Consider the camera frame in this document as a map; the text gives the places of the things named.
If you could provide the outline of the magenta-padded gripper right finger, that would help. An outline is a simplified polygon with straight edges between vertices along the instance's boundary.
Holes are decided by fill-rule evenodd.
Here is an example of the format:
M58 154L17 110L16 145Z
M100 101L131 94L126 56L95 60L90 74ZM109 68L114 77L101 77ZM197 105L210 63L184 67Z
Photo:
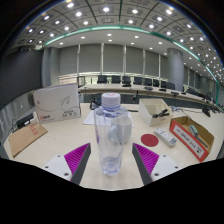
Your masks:
M180 166L168 155L158 155L137 143L132 145L132 154L144 185L180 170Z

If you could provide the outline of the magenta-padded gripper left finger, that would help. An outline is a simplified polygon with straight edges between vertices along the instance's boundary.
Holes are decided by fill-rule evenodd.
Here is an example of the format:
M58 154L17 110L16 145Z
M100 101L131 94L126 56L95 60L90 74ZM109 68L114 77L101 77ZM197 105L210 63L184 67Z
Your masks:
M65 155L54 156L43 166L43 170L79 185L90 154L91 144L87 143Z

